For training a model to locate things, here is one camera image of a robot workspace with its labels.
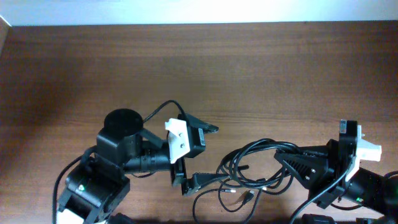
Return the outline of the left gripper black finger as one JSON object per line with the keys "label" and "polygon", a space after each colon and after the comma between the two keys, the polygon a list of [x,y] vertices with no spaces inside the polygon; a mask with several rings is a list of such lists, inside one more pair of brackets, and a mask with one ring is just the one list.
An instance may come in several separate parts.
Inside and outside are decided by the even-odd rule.
{"label": "left gripper black finger", "polygon": [[201,128],[204,133],[217,133],[219,131],[219,127],[206,123],[190,114],[187,114],[187,119],[191,127]]}
{"label": "left gripper black finger", "polygon": [[195,173],[189,179],[189,193],[193,194],[200,189],[229,177],[228,174]]}

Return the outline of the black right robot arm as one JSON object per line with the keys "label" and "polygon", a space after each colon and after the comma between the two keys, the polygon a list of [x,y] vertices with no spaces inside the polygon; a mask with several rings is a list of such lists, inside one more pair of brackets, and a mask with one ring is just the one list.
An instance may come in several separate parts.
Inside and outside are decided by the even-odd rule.
{"label": "black right robot arm", "polygon": [[354,147],[353,141],[331,139],[323,146],[277,150],[274,158],[308,190],[307,200],[293,212],[290,223],[311,203],[327,208],[340,197],[397,220],[397,202],[391,201],[397,184],[392,177],[360,168],[350,180],[345,179]]}

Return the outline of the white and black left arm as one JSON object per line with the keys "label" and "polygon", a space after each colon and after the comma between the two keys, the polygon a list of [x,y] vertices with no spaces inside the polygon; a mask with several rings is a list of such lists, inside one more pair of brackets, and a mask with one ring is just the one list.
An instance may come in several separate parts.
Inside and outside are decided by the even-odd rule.
{"label": "white and black left arm", "polygon": [[185,159],[206,149],[205,135],[218,127],[181,112],[165,122],[168,132],[162,139],[144,127],[146,120],[131,109],[110,112],[97,134],[96,144],[69,163],[53,188],[52,222],[57,214],[69,210],[83,223],[98,223],[111,217],[130,191],[129,175],[145,178],[156,172],[170,172],[173,186],[182,195],[223,180],[225,174],[195,173],[187,176]]}

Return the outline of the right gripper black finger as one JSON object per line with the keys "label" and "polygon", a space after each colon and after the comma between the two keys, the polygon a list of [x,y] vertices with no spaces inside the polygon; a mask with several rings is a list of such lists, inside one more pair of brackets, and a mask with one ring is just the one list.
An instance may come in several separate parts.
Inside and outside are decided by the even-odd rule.
{"label": "right gripper black finger", "polygon": [[305,189],[313,189],[329,179],[328,159],[309,154],[277,152],[274,158],[280,162]]}
{"label": "right gripper black finger", "polygon": [[315,157],[328,157],[329,147],[323,146],[303,146],[298,147],[296,154],[304,156],[315,156]]}

